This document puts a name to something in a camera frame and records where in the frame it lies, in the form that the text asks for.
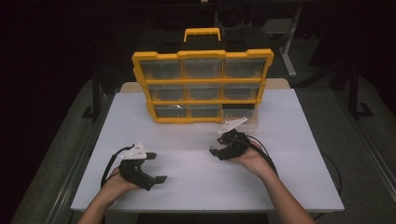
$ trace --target yellow handle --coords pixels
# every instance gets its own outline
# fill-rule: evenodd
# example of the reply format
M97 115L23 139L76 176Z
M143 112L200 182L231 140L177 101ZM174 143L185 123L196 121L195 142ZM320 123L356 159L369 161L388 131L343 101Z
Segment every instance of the yellow handle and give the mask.
M186 29L184 33L184 42L187 41L189 35L217 35L220 41L220 29L219 28L190 28Z

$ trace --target white plastic part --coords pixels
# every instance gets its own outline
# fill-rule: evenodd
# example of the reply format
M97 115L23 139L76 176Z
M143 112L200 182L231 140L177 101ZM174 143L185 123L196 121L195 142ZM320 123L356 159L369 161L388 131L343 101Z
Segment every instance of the white plastic part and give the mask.
M221 127L221 129L218 130L218 134L227 133L230 130L238 127L241 124L243 124L247 120L248 119L246 117L243 117L241 119L233 119L233 120L229 120L229 121L226 120L224 125Z
M139 143L128 151L125 151L121 155L121 158L123 160L145 160L147 156L145 146L143 146L143 143Z

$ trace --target transparent drawer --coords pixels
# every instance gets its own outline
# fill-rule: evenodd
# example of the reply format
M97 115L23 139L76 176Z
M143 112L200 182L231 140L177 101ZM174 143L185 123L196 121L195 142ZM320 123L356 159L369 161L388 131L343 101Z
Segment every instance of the transparent drawer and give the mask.
M140 62L146 79L181 78L181 66L177 60Z
M152 100L184 100L183 85L148 85Z
M226 59L224 74L226 77L261 77L264 65L264 58Z
M185 105L155 105L158 118L186 118L187 108Z
M238 104L238 105L222 105L222 119L233 120L247 118L246 123L250 123L256 120L256 109L255 105L252 104Z
M216 78L221 76L221 59L186 59L184 76L188 78Z
M192 118L217 118L220 105L189 105Z
M224 84L224 98L229 100L254 100L259 83Z
M220 84L189 84L186 85L187 98L190 100L218 100Z

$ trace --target tool box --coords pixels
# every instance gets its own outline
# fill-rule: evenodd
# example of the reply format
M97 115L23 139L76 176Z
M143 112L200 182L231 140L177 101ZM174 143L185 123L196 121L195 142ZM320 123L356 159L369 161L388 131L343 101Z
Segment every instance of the tool box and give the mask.
M157 123L254 122L273 59L259 27L147 30L132 57Z

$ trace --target hand-held gripper device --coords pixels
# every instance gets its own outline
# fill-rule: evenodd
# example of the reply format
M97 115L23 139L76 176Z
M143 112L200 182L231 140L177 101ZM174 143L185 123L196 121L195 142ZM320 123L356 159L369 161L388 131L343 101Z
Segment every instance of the hand-held gripper device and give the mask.
M140 143L137 146L132 145L131 147L124 147L111 157L102 177L101 187L106 183L108 171L110 170L114 160L122 151L126 152L121 155L122 161L119 169L120 175L124 179L146 190L150 190L154 184L162 184L165 182L167 177L166 175L156 176L153 178L142 171L141 165L143 162L145 160L154 160L157 157L157 154L153 152L146 153L145 147Z
M256 138L249 135L245 135L244 133L240 133L235 129L236 126L242 124L246 120L247 120L246 118L242 118L232 121L226 121L223 127L218 131L219 134L222 133L221 137L218 138L218 142L227 147L222 149L210 148L209 149L210 153L213 156L218 157L221 161L224 161L241 156L242 154L245 153L245 151L249 147L251 147L253 150L257 151L268 162L268 164L277 174L277 170L275 168L274 162L272 161L271 157L268 154L268 151L265 149L262 143ZM258 141L262 145L263 150L265 150L265 153L259 147L252 144L249 138L253 138L256 141Z

